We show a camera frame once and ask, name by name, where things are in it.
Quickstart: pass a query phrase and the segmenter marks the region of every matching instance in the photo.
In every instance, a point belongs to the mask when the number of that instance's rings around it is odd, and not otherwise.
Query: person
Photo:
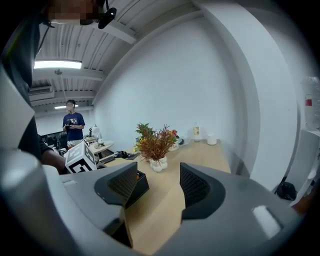
[[[3,66],[8,77],[23,97],[31,106],[29,90],[33,81],[33,68],[36,56],[40,51],[40,24],[54,29],[53,20],[91,20],[96,19],[101,7],[100,0],[35,0],[23,1],[25,7],[31,12],[19,6],[23,10],[22,20],[3,48],[0,65]],[[15,13],[18,21],[21,16]],[[34,155],[42,164],[55,167],[60,174],[66,173],[66,159],[55,153],[43,141],[38,139],[36,121],[33,117],[29,122],[20,140],[18,148]]]
[[[63,118],[63,131],[66,132],[66,140],[73,145],[78,145],[84,138],[82,130],[85,128],[85,120],[82,114],[75,112],[76,102],[69,99],[66,102],[68,114]]]

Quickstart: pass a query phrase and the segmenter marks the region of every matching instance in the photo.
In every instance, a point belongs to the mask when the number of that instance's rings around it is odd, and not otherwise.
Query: wooden table
[[[133,148],[126,150],[133,153]],[[180,162],[211,167],[230,173],[220,142],[208,145],[205,141],[190,142],[167,155],[168,167],[155,172],[150,164],[138,156],[138,170],[145,173],[150,189],[125,210],[125,218],[131,233],[133,249],[146,255],[155,253],[178,230],[181,212],[185,209],[185,197],[180,187]],[[131,160],[116,158],[107,167]]]

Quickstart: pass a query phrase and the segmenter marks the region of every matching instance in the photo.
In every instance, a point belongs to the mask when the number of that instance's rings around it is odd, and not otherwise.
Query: white mug
[[[217,138],[213,133],[208,134],[206,142],[209,145],[216,145],[217,144]]]

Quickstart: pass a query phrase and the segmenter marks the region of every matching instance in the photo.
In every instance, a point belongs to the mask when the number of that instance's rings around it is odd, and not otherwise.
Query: white wall
[[[243,81],[248,113],[244,165],[251,179],[273,190],[295,149],[298,114],[292,74],[274,39],[245,8],[232,2],[199,3],[230,49]]]
[[[83,129],[83,135],[89,133],[89,128],[95,124],[93,118],[93,111],[79,111],[79,113],[83,116],[85,126]],[[49,114],[44,116],[39,116],[35,118],[36,129],[39,135],[46,135],[52,133],[62,132],[62,125],[64,116],[67,114],[65,113],[57,113],[57,114]]]
[[[272,36],[289,67],[299,107],[299,125],[301,129],[306,128],[305,94],[302,81],[306,76],[319,76],[316,58],[304,35],[285,14],[279,15],[258,8],[247,9]]]
[[[228,50],[204,18],[152,39],[108,81],[93,112],[114,150],[133,145],[139,122],[170,125],[180,136],[198,122],[201,136],[214,132],[231,168],[237,166],[245,141],[242,86]]]

